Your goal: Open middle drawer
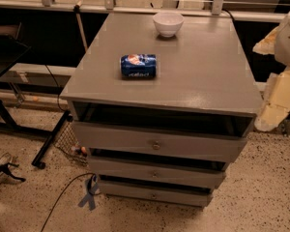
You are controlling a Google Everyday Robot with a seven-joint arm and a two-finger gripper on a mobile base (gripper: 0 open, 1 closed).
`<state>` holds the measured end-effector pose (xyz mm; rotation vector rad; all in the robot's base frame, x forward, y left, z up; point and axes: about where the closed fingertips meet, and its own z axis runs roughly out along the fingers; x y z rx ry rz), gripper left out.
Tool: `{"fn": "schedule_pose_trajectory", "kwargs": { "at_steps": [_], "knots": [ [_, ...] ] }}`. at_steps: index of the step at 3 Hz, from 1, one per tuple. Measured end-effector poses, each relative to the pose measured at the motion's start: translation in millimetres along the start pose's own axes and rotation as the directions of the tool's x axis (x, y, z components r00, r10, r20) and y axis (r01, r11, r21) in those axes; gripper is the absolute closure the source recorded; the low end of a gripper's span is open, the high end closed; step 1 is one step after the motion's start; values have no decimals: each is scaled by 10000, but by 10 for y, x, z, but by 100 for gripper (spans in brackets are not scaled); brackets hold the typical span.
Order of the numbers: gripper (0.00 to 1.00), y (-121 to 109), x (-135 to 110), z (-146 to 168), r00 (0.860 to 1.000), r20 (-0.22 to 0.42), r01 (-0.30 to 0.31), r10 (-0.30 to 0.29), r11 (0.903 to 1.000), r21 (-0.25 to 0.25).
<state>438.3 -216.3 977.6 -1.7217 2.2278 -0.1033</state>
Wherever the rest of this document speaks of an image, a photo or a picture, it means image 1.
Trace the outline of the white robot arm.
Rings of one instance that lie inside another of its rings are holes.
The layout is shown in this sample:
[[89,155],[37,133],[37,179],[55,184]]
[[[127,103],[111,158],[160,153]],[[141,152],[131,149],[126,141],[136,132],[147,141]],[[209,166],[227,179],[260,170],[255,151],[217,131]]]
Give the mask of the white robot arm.
[[252,50],[262,55],[272,54],[286,66],[282,73],[270,74],[262,108],[254,123],[259,131],[272,131],[290,114],[290,11]]

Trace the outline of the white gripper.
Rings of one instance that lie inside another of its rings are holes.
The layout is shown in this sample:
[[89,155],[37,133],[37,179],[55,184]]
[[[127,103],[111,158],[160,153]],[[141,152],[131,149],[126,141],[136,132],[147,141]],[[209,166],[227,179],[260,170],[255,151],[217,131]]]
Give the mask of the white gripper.
[[280,74],[270,74],[262,108],[254,122],[259,131],[272,131],[290,113],[290,29],[276,27],[252,51],[272,54],[276,61],[286,66]]

